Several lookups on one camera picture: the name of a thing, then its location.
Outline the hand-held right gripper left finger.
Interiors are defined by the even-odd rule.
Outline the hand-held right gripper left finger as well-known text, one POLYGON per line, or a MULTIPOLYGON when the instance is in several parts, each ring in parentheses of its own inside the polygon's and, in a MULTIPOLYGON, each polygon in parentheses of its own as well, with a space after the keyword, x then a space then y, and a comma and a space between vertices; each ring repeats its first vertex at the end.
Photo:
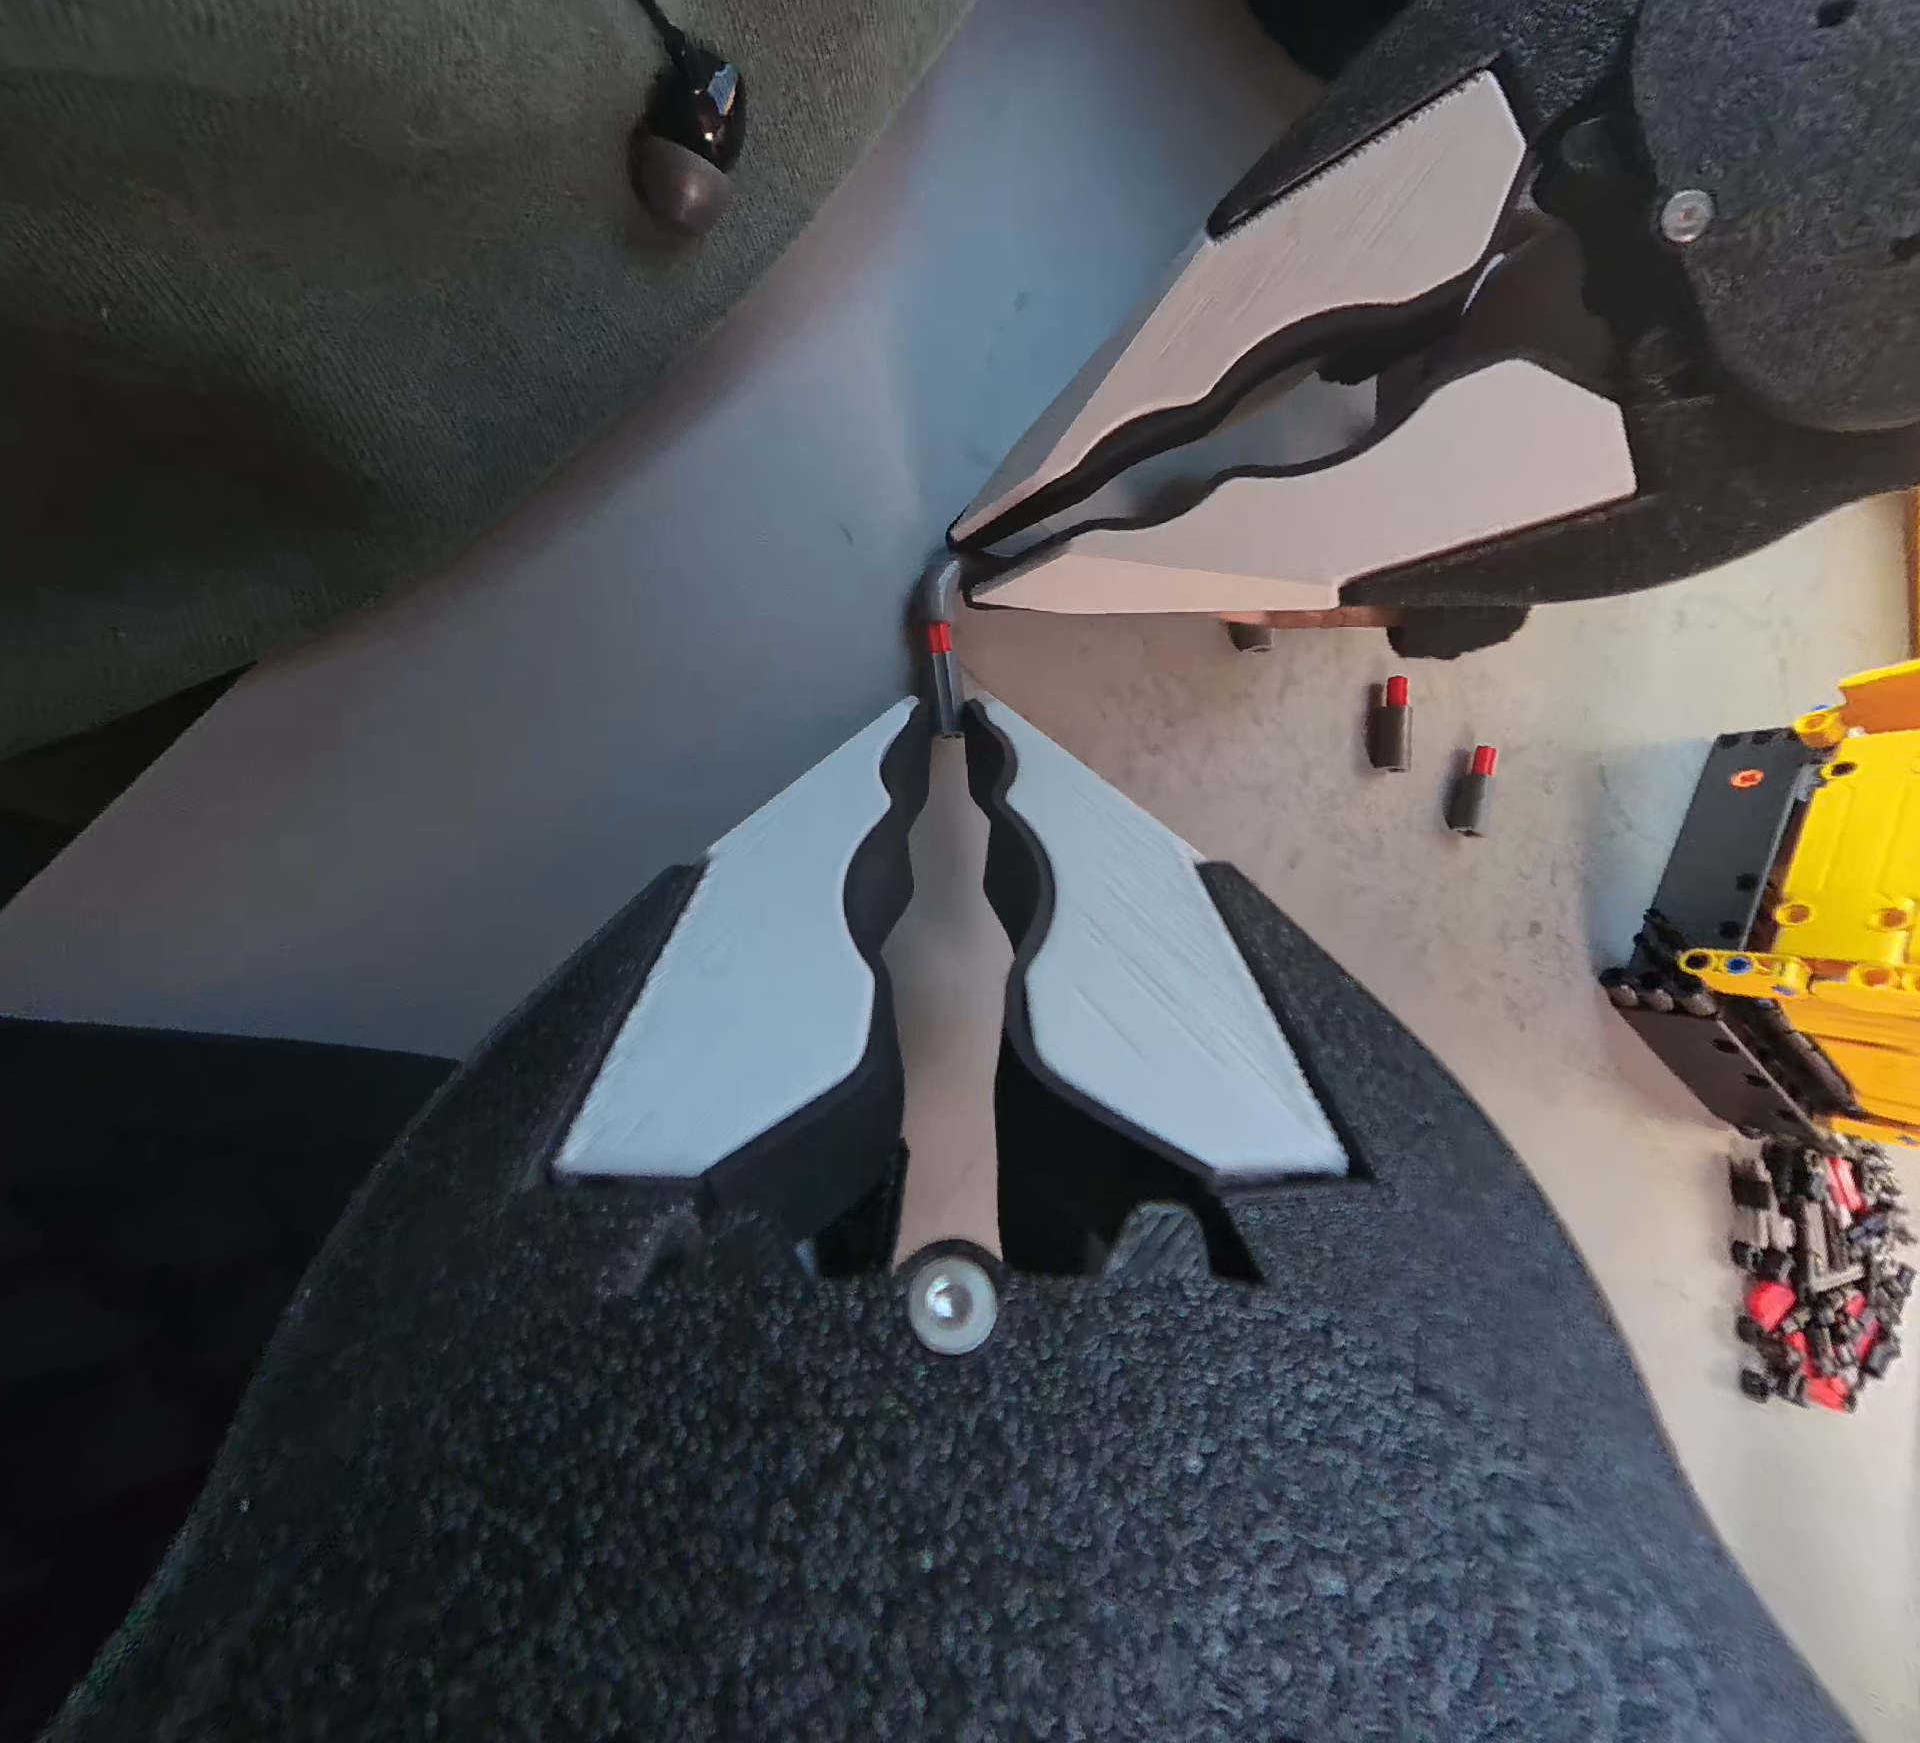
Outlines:
POLYGON ((699 856, 549 1155, 561 1186, 756 1219, 808 1272, 883 1272, 905 1052, 883 942, 912 891, 930 715, 894 697, 699 856))

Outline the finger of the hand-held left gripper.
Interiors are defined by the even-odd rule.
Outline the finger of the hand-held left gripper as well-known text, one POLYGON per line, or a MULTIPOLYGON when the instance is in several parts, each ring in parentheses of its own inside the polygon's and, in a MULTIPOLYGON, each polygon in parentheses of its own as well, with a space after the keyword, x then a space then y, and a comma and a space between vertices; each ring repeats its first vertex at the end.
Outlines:
POLYGON ((1484 256, 1524 128, 1484 67, 1311 169, 1223 235, 1197 233, 950 524, 990 546, 1219 432, 1340 321, 1461 282, 1484 256))
POLYGON ((1146 524, 1086 524, 968 590, 1022 613, 1313 613, 1344 583, 1616 503, 1620 409, 1519 358, 1440 383, 1313 469, 1233 469, 1146 524))

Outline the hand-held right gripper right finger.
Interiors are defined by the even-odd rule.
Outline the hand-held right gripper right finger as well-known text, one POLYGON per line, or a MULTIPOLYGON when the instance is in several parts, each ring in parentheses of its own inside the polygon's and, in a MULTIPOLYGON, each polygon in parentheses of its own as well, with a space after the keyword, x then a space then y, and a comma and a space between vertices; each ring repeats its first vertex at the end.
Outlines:
POLYGON ((1205 856, 999 697, 967 708, 986 900, 1011 946, 995 1242, 1093 1278, 1168 1203, 1214 1278, 1258 1278, 1229 1203, 1355 1175, 1340 1124, 1223 913, 1205 856))

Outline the yellow lego vehicle model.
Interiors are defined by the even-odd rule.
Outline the yellow lego vehicle model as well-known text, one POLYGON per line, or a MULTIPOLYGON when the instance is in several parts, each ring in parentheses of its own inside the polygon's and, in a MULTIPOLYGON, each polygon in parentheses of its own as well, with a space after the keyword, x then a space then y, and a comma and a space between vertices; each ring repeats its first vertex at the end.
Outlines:
POLYGON ((1917 1146, 1917 658, 1709 741, 1599 987, 1723 1124, 1917 1146))

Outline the pile of red black pins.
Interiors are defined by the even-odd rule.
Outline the pile of red black pins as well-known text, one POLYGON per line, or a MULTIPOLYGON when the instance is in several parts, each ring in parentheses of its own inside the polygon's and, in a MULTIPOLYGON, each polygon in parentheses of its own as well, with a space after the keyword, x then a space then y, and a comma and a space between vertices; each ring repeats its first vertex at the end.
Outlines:
POLYGON ((1904 1353, 1909 1197, 1885 1146, 1751 1141, 1724 1159, 1742 1395, 1851 1417, 1904 1353))

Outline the person's green hoodie torso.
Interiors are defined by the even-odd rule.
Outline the person's green hoodie torso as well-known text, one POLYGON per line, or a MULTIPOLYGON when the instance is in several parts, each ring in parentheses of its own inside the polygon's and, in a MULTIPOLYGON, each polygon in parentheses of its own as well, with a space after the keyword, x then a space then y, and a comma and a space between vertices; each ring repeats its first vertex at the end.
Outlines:
POLYGON ((394 595, 712 328, 973 0, 658 0, 744 76, 705 244, 637 0, 2 0, 2 754, 394 595))

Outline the black hoodie drawstring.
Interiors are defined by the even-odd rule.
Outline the black hoodie drawstring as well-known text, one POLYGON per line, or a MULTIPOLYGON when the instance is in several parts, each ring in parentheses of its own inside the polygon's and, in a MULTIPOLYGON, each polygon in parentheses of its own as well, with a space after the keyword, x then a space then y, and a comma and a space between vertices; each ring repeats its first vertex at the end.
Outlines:
POLYGON ((627 182, 664 227, 699 239, 734 199, 734 169, 749 136, 749 84, 658 0, 633 5, 650 24, 664 67, 627 138, 627 182))

